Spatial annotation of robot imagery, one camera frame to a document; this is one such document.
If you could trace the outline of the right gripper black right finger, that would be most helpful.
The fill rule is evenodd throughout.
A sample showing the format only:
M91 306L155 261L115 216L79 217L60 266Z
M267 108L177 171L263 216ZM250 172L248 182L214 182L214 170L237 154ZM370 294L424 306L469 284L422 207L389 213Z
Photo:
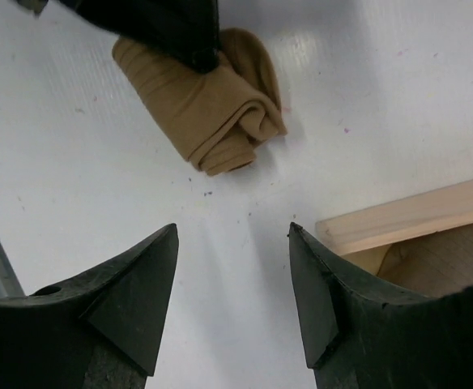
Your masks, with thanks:
M341 258L298 224L289 258L320 388L473 388L473 286L432 298Z

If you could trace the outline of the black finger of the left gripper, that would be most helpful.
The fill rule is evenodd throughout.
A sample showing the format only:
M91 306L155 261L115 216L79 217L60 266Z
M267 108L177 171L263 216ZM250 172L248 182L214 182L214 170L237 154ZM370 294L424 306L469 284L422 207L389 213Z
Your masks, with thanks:
M82 0L61 4L90 24L166 53L201 74L219 65L216 0Z

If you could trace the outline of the brown sock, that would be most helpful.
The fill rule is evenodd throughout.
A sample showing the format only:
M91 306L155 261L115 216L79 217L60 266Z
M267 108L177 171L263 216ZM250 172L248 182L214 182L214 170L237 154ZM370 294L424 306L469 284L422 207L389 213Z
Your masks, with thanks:
M185 161L209 176L251 164L256 147L288 132L266 47L241 28L219 37L219 65L206 74L128 38L112 49L158 127Z

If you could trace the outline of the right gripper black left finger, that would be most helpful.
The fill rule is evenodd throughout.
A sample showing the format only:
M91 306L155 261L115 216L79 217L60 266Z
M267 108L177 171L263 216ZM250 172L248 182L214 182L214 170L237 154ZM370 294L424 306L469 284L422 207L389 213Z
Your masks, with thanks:
M177 267L168 224L25 297L0 299L0 388L142 388L155 373Z

